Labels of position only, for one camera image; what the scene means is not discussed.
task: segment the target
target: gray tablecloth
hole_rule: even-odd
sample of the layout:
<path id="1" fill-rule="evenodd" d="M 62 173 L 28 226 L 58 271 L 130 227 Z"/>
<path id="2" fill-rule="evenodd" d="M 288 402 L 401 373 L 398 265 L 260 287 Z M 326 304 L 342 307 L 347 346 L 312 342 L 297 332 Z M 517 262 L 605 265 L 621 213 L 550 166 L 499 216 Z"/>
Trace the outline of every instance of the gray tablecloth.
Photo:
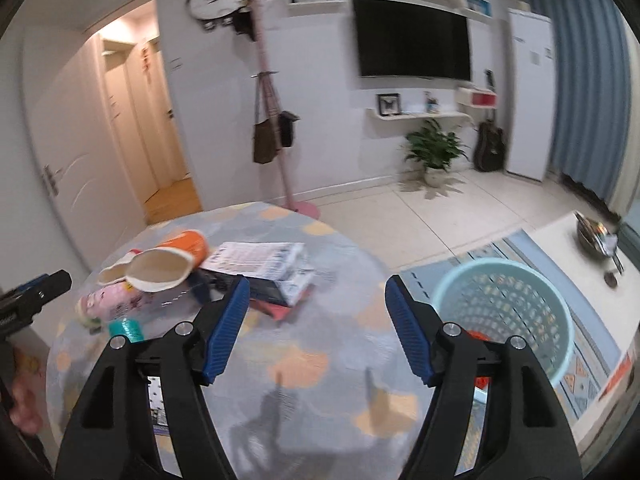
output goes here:
<path id="1" fill-rule="evenodd" d="M 283 322 L 249 311 L 225 373 L 203 390 L 238 477 L 396 480 L 431 391 L 411 373 L 386 312 L 385 267 L 322 222 L 264 203 L 151 227 L 104 265 L 185 229 L 199 229 L 212 247 L 304 242 L 318 270 L 313 293 Z M 78 295 L 97 288 L 96 275 Z M 168 313 L 162 330 L 178 317 Z M 108 340 L 75 321 L 60 332 L 47 364 L 58 437 Z M 158 447 L 167 470 L 178 474 L 169 437 L 158 437 Z"/>

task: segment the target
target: rug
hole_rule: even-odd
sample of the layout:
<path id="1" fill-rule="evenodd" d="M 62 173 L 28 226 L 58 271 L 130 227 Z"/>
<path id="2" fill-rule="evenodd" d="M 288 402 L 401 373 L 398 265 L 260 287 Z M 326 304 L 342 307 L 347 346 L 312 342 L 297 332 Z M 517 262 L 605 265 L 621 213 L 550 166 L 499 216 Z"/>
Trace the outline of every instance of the rug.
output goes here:
<path id="1" fill-rule="evenodd" d="M 598 399 L 622 352 L 589 301 L 529 235 L 519 231 L 449 260 L 405 270 L 400 276 L 416 300 L 429 303 L 438 282 L 451 269 L 478 258 L 506 258 L 527 264 L 553 283 L 567 302 L 574 321 L 575 347 L 569 369 L 556 393 L 573 426 Z M 484 405 L 474 402 L 458 474 L 474 466 L 483 421 Z"/>

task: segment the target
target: picture frame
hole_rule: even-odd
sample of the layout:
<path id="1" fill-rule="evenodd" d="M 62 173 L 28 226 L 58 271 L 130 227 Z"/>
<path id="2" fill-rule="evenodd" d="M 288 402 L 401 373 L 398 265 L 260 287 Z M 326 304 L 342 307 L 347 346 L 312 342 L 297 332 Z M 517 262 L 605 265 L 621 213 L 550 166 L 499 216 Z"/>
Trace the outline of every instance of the picture frame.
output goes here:
<path id="1" fill-rule="evenodd" d="M 400 94 L 378 94 L 378 114 L 380 117 L 402 115 Z"/>
<path id="2" fill-rule="evenodd" d="M 470 10 L 474 10 L 475 12 L 480 12 L 480 14 L 484 14 L 485 16 L 492 17 L 491 3 L 487 0 L 466 0 L 466 6 Z"/>

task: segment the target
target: human hand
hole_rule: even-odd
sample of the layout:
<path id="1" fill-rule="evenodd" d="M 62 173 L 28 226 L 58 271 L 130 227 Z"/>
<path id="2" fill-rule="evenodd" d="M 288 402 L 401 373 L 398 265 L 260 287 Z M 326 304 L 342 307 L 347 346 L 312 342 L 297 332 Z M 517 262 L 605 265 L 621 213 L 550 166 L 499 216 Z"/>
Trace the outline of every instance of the human hand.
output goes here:
<path id="1" fill-rule="evenodd" d="M 31 391 L 25 376 L 18 375 L 12 384 L 14 407 L 9 412 L 12 423 L 27 435 L 36 435 L 42 428 L 42 417 L 36 406 L 36 396 Z"/>

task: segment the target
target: blue gripper pad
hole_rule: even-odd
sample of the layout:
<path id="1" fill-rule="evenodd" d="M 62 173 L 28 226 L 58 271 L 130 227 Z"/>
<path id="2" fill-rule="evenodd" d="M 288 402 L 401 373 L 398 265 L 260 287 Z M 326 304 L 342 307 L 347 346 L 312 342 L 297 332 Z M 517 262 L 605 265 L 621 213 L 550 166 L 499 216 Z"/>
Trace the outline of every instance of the blue gripper pad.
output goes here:
<path id="1" fill-rule="evenodd" d="M 427 384 L 434 375 L 431 367 L 430 344 L 393 278 L 386 282 L 385 303 L 411 371 L 420 377 L 424 384 Z"/>
<path id="2" fill-rule="evenodd" d="M 249 281 L 243 278 L 231 293 L 224 314 L 209 336 L 207 355 L 202 375 L 211 384 L 225 371 L 231 350 L 234 347 L 240 326 L 249 308 Z"/>

